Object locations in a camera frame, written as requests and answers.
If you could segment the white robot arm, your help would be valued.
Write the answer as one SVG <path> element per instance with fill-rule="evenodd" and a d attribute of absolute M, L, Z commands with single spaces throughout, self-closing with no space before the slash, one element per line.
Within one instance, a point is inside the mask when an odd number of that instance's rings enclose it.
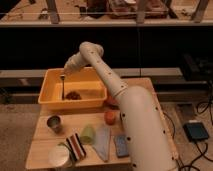
<path fill-rule="evenodd" d="M 66 75 L 90 64 L 118 103 L 133 171 L 178 171 L 153 95 L 142 86 L 129 86 L 103 60 L 101 45 L 82 42 L 65 63 Z"/>

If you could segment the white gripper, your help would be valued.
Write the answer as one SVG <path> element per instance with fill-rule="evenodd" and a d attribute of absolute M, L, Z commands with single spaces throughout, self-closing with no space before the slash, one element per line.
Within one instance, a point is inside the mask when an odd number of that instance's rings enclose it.
<path fill-rule="evenodd" d="M 80 71 L 87 65 L 87 61 L 82 57 L 80 53 L 72 55 L 64 65 L 62 74 L 67 75 L 68 72 Z"/>

